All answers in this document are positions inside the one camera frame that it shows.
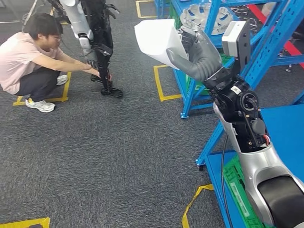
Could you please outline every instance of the eyeglasses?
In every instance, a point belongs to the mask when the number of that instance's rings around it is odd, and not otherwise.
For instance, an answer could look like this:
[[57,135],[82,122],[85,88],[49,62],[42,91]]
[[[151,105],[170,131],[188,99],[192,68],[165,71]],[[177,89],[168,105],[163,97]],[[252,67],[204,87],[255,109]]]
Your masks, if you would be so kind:
[[60,38],[54,37],[54,38],[57,39],[58,42],[62,39],[62,37],[60,37]]

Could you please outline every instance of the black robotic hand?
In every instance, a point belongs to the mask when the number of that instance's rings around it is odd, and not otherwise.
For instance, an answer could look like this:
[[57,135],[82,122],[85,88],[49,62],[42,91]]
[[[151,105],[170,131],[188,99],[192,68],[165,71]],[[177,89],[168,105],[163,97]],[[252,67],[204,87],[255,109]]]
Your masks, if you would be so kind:
[[213,75],[223,64],[220,53],[203,32],[193,32],[187,28],[180,29],[182,43],[189,60],[174,52],[173,48],[167,49],[170,61],[189,77],[201,82]]

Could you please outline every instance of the black pants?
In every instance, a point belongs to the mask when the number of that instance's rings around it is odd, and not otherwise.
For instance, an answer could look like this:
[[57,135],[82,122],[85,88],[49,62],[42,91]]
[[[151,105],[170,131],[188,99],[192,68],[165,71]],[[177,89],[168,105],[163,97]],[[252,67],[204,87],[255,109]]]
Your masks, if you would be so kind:
[[20,79],[20,89],[17,96],[30,95],[34,102],[42,101],[57,84],[60,71],[41,67]]

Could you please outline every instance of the pink t-shirt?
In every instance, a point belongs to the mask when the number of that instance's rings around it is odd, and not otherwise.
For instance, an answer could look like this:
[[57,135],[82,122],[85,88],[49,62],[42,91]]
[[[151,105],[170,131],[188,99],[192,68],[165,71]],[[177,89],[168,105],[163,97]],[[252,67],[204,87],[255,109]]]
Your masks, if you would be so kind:
[[41,67],[32,62],[34,58],[46,55],[58,59],[63,53],[60,48],[44,51],[29,33],[16,33],[0,46],[0,84],[4,91],[16,94],[21,77]]

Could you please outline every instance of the black hair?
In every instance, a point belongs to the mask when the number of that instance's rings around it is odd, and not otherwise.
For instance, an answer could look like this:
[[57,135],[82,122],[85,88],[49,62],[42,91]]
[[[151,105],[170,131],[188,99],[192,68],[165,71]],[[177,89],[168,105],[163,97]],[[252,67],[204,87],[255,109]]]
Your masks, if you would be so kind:
[[29,33],[34,40],[37,40],[38,34],[46,37],[49,35],[61,35],[63,33],[63,29],[54,16],[47,13],[36,13],[29,19],[24,27],[24,32]]

